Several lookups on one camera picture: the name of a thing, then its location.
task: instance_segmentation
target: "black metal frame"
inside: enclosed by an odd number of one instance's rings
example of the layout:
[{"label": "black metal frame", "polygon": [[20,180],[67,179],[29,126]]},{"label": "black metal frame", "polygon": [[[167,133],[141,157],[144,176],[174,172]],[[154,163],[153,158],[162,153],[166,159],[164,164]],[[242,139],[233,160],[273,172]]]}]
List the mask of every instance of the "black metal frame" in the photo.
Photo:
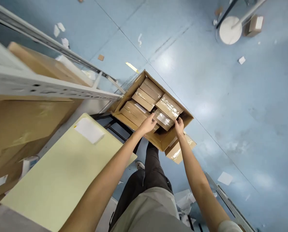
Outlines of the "black metal frame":
[{"label": "black metal frame", "polygon": [[[131,130],[129,127],[127,127],[125,124],[123,124],[122,122],[120,122],[117,118],[115,118],[114,116],[111,115],[111,113],[105,112],[105,113],[100,113],[100,114],[92,114],[90,115],[94,120],[100,120],[100,119],[106,119],[106,118],[111,118],[112,120],[107,123],[104,128],[105,129],[109,129],[111,130],[114,134],[116,134],[119,138],[121,138],[124,142],[127,141],[128,138],[130,138],[130,136],[133,134],[133,130]],[[124,138],[121,134],[119,134],[117,131],[115,131],[111,126],[113,124],[117,123],[119,126],[121,126],[130,136],[126,139]],[[137,145],[135,146],[133,153],[136,154],[138,146],[140,144],[142,139],[140,139],[140,141],[137,143]]]}]

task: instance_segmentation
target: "person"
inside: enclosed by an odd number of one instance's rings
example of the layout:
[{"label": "person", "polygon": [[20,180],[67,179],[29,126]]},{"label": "person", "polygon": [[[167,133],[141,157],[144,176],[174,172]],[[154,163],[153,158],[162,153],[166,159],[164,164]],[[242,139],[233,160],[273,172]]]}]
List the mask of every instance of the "person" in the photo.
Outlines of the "person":
[{"label": "person", "polygon": [[[139,140],[156,125],[152,113],[130,136],[118,152],[92,181],[60,232],[95,231],[131,154]],[[184,166],[191,191],[211,232],[238,232],[239,226],[230,218],[212,193],[199,162],[184,136],[181,118],[175,130],[182,150]],[[161,168],[158,149],[147,146],[145,166],[131,175],[113,215],[109,231],[191,231],[178,217],[170,181]]]}]

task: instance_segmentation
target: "white metal shelf frame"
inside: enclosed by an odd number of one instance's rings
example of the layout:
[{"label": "white metal shelf frame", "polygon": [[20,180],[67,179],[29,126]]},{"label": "white metal shelf frame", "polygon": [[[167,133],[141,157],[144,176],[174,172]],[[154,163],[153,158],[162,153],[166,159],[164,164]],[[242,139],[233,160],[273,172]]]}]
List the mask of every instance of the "white metal shelf frame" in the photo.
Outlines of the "white metal shelf frame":
[{"label": "white metal shelf frame", "polygon": [[18,31],[23,35],[28,36],[32,40],[37,41],[56,52],[63,54],[71,61],[82,64],[98,74],[98,77],[92,87],[85,87],[82,85],[37,75],[11,52],[9,52],[2,44],[0,44],[0,94],[66,98],[71,97],[118,101],[123,95],[97,89],[97,85],[101,77],[107,78],[123,94],[125,93],[114,78],[99,70],[97,67],[93,66],[76,53],[64,48],[60,43],[2,6],[0,6],[0,23]]}]

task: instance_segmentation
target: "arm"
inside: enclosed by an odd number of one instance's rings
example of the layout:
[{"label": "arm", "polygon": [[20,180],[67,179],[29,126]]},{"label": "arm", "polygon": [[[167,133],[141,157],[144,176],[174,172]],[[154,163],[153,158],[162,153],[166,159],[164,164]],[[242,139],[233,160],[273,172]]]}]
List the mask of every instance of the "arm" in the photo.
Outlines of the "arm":
[{"label": "arm", "polygon": [[206,220],[209,231],[217,232],[219,224],[230,220],[230,218],[215,198],[199,162],[190,149],[184,136],[184,123],[181,118],[175,121],[175,129],[182,149],[184,166],[191,191]]},{"label": "arm", "polygon": [[152,122],[153,116],[142,123],[92,181],[60,232],[95,231],[135,146],[156,125],[156,121]]}]

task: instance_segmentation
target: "hand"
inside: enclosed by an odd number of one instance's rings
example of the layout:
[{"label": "hand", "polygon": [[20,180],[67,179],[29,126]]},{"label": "hand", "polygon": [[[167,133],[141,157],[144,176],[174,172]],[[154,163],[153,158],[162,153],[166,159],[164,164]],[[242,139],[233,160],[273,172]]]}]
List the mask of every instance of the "hand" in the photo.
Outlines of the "hand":
[{"label": "hand", "polygon": [[157,121],[152,122],[154,117],[154,113],[152,113],[148,118],[146,118],[141,126],[137,129],[139,133],[141,133],[142,136],[144,136],[146,133],[150,132],[154,126],[157,124]]},{"label": "hand", "polygon": [[184,135],[184,122],[180,117],[178,118],[178,121],[175,120],[175,130],[177,136]]}]

